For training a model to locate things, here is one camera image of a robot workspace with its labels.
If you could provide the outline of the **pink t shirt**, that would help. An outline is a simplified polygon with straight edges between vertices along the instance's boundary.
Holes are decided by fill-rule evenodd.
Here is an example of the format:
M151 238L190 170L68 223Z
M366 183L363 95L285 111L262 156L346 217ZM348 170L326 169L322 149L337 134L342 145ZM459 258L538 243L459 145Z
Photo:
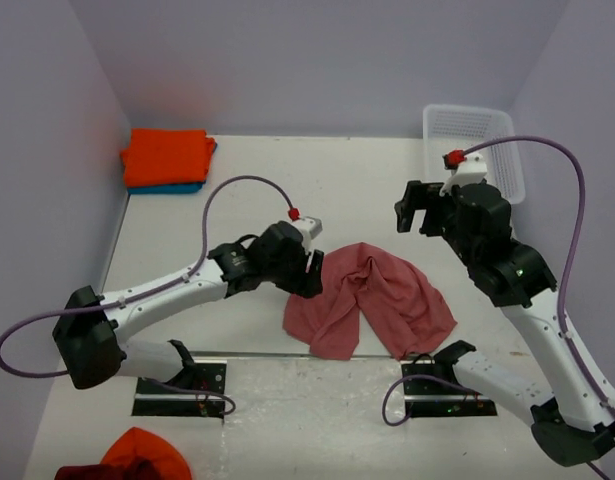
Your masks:
M364 317L395 359L437 349L457 325L443 295L416 266L366 243L325 255L323 292L291 296L283 329L311 355L347 361L360 341Z

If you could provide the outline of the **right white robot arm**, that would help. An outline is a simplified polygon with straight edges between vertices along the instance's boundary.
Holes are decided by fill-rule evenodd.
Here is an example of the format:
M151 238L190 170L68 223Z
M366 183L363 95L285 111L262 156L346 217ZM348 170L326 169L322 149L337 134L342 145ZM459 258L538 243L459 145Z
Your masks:
M446 393L475 392L505 408L563 467L601 459L615 447L615 389L558 311L547 263L514 238L511 206L497 188L486 182L442 188L408 182L395 205L398 232L410 231L415 213L423 212L421 234L447 242L476 288L524 339L547 382L519 377L457 341L434 355L435 385Z

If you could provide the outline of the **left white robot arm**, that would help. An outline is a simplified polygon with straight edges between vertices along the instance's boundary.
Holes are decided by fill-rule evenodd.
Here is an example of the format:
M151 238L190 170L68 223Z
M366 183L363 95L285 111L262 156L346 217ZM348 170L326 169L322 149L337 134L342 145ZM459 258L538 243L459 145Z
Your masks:
M321 294L324 254L312 249L322 223L312 217L269 226L249 245L223 243L200 267L189 266L132 289L74 291L52 336L75 388L115 376L154 379L182 393L195 379L192 356L180 340L154 344L136 335L187 309L253 291L269 282L302 298Z

